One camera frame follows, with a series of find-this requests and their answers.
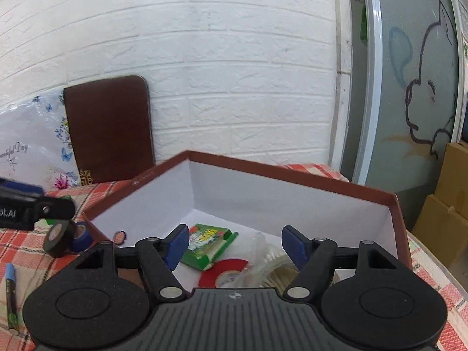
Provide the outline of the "floral plastic-wrapped pillow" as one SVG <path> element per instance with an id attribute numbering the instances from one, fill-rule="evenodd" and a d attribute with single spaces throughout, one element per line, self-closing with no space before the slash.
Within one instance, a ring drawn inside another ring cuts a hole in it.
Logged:
<path id="1" fill-rule="evenodd" d="M 62 89 L 2 109 L 0 125 L 3 178 L 46 191 L 80 185 Z"/>

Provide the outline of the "blue marker pen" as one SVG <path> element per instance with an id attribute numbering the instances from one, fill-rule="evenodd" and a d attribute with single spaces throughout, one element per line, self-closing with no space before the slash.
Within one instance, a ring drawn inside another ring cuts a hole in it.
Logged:
<path id="1" fill-rule="evenodd" d="M 16 299 L 16 272 L 12 263 L 6 265 L 6 311 L 8 330 L 12 335 L 19 334 L 17 299 Z"/>

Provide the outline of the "clear tape roll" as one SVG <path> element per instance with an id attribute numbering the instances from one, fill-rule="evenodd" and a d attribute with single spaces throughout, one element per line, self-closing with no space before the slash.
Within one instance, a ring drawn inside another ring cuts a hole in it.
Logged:
<path id="1" fill-rule="evenodd" d="M 266 241 L 261 232 L 247 243 L 247 264 L 232 283 L 234 288 L 276 288 L 283 293 L 298 269 L 285 251 Z"/>

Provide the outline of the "black tape roll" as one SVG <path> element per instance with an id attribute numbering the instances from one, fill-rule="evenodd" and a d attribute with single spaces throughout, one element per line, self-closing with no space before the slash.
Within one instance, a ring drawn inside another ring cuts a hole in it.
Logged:
<path id="1" fill-rule="evenodd" d="M 43 242 L 43 251 L 53 258 L 67 254 L 75 236 L 75 223 L 72 220 L 58 220 L 48 230 Z"/>

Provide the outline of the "brown storage box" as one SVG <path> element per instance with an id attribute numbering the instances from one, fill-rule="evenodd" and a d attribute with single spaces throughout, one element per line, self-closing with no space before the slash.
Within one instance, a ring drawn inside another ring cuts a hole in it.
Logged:
<path id="1" fill-rule="evenodd" d="M 285 167 L 197 151 L 153 166 L 83 213 L 97 240 L 126 234 L 125 245 L 163 238 L 177 225 L 227 227 L 236 257 L 257 233 L 279 245 L 291 225 L 309 238 L 356 247 L 378 243 L 404 265 L 411 256 L 397 197 L 365 186 Z"/>

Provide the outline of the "dark brown wooden headboard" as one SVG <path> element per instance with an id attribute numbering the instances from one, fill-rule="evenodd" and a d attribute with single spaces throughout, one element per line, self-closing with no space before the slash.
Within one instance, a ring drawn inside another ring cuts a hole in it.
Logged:
<path id="1" fill-rule="evenodd" d="M 143 77 L 70 86 L 63 98 L 81 184 L 130 180 L 156 164 Z"/>

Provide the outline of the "green printed carton box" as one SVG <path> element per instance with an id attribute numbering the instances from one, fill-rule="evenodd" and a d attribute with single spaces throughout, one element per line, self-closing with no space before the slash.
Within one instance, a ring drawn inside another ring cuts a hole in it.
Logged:
<path id="1" fill-rule="evenodd" d="M 225 227 L 216 227 L 200 223 L 195 224 L 189 229 L 190 243 L 183 255 L 182 263 L 197 270 L 204 271 L 203 268 L 208 262 L 206 252 L 209 246 L 228 230 L 229 229 Z"/>

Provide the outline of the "upper cardboard box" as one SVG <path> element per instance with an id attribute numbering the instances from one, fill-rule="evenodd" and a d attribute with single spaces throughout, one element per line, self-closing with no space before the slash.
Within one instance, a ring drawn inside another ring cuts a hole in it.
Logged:
<path id="1" fill-rule="evenodd" d="M 435 195 L 461 216 L 468 211 L 468 154 L 467 146 L 448 143 Z"/>

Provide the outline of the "painted glass sliding door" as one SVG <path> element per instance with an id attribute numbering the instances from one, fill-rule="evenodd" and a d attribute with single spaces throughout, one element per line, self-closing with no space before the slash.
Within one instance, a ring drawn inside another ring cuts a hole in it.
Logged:
<path id="1" fill-rule="evenodd" d="M 455 133 L 451 0 L 351 0 L 351 111 L 343 173 L 400 196 L 435 188 Z"/>

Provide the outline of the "red tape roll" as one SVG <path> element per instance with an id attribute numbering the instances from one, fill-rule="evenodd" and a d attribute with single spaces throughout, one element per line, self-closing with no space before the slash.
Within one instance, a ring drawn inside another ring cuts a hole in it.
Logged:
<path id="1" fill-rule="evenodd" d="M 244 259 L 225 259 L 217 261 L 210 268 L 202 272 L 198 281 L 200 288 L 225 288 L 228 287 L 241 274 L 247 266 Z"/>

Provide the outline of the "cardboard box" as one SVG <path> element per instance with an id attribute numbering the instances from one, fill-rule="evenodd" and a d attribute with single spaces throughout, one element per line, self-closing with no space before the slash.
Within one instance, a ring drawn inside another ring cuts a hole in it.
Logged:
<path id="1" fill-rule="evenodd" d="M 426 197 L 412 234 L 450 267 L 467 248 L 467 219 L 431 194 Z"/>
<path id="2" fill-rule="evenodd" d="M 461 216 L 468 211 L 468 154 L 467 146 L 448 143 L 435 195 Z"/>

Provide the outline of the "blue tape roll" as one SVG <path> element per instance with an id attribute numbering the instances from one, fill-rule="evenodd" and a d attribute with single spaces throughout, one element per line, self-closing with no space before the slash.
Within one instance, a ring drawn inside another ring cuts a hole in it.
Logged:
<path id="1" fill-rule="evenodd" d="M 69 251 L 73 254 L 81 253 L 91 247 L 93 238 L 87 225 L 84 222 L 78 222 L 75 225 L 75 234 L 70 243 Z"/>

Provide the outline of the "red plaid bed blanket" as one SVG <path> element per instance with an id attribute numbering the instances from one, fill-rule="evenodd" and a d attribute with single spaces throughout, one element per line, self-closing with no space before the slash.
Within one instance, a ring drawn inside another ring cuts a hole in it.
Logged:
<path id="1" fill-rule="evenodd" d="M 68 186 L 66 189 L 51 189 L 52 197 L 70 197 L 77 213 L 89 208 L 112 192 L 126 186 L 128 181 L 105 182 L 93 185 Z M 17 306 L 21 307 L 26 295 L 45 280 L 62 269 L 74 258 L 66 256 L 55 259 L 42 248 L 48 225 L 38 223 L 33 231 L 1 230 L 1 274 L 6 264 L 12 263 L 16 270 Z M 444 265 L 412 234 L 408 233 L 413 272 L 425 280 L 444 298 L 448 307 L 448 323 L 440 336 L 440 350 L 467 349 L 467 292 L 459 285 Z M 19 322 L 17 336 L 8 333 L 5 293 L 1 292 L 1 349 L 32 350 L 24 323 Z"/>

